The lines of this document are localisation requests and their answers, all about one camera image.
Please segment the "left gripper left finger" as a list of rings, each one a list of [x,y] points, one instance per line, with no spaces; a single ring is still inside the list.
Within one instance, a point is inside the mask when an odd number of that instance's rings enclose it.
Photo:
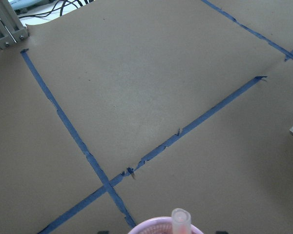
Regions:
[[[97,234],[109,234],[109,231],[99,231]]]

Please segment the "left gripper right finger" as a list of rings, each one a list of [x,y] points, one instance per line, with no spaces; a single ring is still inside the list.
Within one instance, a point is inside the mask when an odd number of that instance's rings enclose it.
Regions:
[[[227,231],[216,231],[215,234],[229,234]]]

